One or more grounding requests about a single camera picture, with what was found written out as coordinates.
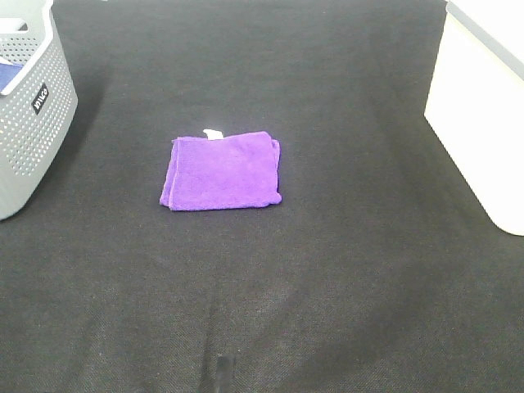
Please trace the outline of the purple towel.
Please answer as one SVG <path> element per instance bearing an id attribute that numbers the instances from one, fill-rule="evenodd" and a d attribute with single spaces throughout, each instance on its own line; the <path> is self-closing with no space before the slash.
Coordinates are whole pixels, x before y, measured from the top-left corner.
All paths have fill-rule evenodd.
<path id="1" fill-rule="evenodd" d="M 277 205 L 280 153 L 279 141 L 265 131 L 176 138 L 160 204 L 174 211 Z"/>

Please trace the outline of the black fabric table mat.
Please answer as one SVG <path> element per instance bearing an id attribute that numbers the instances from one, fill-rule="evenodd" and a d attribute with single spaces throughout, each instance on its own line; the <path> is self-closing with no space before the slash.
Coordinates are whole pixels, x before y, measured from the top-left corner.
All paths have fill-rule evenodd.
<path id="1" fill-rule="evenodd" d="M 423 116 L 442 1 L 53 13 L 79 105 L 1 224 L 2 391 L 522 391 L 523 240 Z M 160 205 L 207 128 L 279 140 L 279 205 Z"/>

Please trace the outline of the white plastic bin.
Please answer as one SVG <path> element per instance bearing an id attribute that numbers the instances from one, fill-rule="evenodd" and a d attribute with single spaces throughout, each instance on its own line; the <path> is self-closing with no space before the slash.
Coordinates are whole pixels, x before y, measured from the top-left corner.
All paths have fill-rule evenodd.
<path id="1" fill-rule="evenodd" d="M 448 1 L 424 115 L 490 220 L 523 234 L 523 3 Z"/>

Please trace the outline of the grey perforated laundry basket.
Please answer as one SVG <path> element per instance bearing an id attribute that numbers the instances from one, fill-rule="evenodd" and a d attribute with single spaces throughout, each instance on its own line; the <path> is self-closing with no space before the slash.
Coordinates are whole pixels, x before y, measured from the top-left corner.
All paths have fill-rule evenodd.
<path id="1" fill-rule="evenodd" d="M 1 3 L 1 64 L 24 77 L 1 94 L 1 217 L 24 207 L 53 162 L 78 105 L 51 1 Z"/>

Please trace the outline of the blue cloth in basket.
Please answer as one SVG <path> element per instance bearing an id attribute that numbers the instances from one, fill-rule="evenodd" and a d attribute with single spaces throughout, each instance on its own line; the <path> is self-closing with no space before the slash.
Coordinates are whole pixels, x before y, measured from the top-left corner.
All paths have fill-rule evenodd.
<path id="1" fill-rule="evenodd" d="M 24 66 L 21 64 L 1 64 L 1 94 L 9 95 L 24 77 Z"/>

